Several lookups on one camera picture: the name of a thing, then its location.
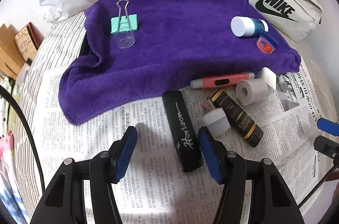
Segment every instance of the gold stripe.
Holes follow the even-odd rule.
[[[253,130],[255,129],[256,126],[257,126],[256,123],[254,123],[254,124],[252,125],[252,127],[251,127],[250,130],[249,130],[249,132],[244,136],[244,139],[245,139],[245,140],[246,140],[248,137],[250,137],[250,136],[252,135]]]
[[[217,98],[223,93],[223,90],[220,88],[217,93],[215,93],[212,97],[210,97],[211,102],[215,102]]]

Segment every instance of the screw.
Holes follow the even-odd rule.
[[[263,160],[264,164],[269,166],[270,164],[272,164],[272,160],[271,159],[268,159],[268,158],[264,158]]]
[[[228,151],[227,156],[230,158],[234,158],[235,156],[237,156],[237,154],[234,151]]]
[[[108,151],[101,151],[100,152],[100,157],[101,158],[106,158],[106,157],[108,157],[108,155],[109,155]]]
[[[69,165],[70,163],[72,163],[72,161],[73,161],[72,158],[67,158],[64,160],[64,164]]]

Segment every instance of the blue jar lid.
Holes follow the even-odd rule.
[[[264,38],[266,41],[268,41],[274,47],[274,49],[277,48],[278,44],[276,43],[276,41],[272,37],[270,37],[270,35],[267,32],[265,32],[265,31],[262,32],[260,34],[260,36],[262,38]]]

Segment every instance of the black case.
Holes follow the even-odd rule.
[[[162,100],[182,169],[193,171],[202,166],[204,160],[182,94],[180,91],[167,92],[162,95]]]

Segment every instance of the striped fabric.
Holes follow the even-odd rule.
[[[46,70],[70,64],[78,57],[85,36],[84,20],[84,13],[79,13],[54,24],[35,56],[19,102],[31,128],[42,75]],[[27,213],[32,217],[39,201],[37,183],[40,180],[39,177],[35,179],[33,152],[20,121],[17,122],[13,134],[19,191]]]

